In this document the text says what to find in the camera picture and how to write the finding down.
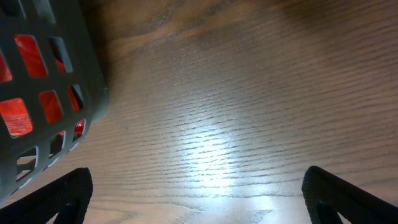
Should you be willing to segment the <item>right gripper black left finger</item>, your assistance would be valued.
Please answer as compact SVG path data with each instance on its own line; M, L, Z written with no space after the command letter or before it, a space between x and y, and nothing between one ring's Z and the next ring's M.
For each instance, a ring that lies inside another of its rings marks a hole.
M82 224L93 195L89 168L77 168L1 209L2 224Z

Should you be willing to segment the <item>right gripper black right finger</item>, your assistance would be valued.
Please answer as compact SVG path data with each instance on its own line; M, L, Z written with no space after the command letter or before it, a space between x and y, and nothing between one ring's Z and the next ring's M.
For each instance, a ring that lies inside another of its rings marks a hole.
M312 223L397 223L397 207L318 167L306 171L302 192Z

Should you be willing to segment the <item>orange snack bag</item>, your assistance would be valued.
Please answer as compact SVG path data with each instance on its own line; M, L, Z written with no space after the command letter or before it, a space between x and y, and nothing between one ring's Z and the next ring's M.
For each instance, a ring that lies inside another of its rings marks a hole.
M46 77L47 71L34 38L31 35L16 35L14 40L16 41L29 75L32 78ZM66 71L62 61L56 57L55 62L61 74L65 74ZM1 83L11 80L12 75L10 70L1 55ZM68 89L68 95L72 103L73 111L80 111L83 106L79 105L76 93L74 93L72 87ZM41 93L39 95L39 100L44 108L44 113L49 123L54 123L62 118L60 105L53 91ZM33 130L27 110L20 98L1 101L1 116L11 136L23 136ZM75 126L74 135L82 135L84 127L84 120L78 122Z

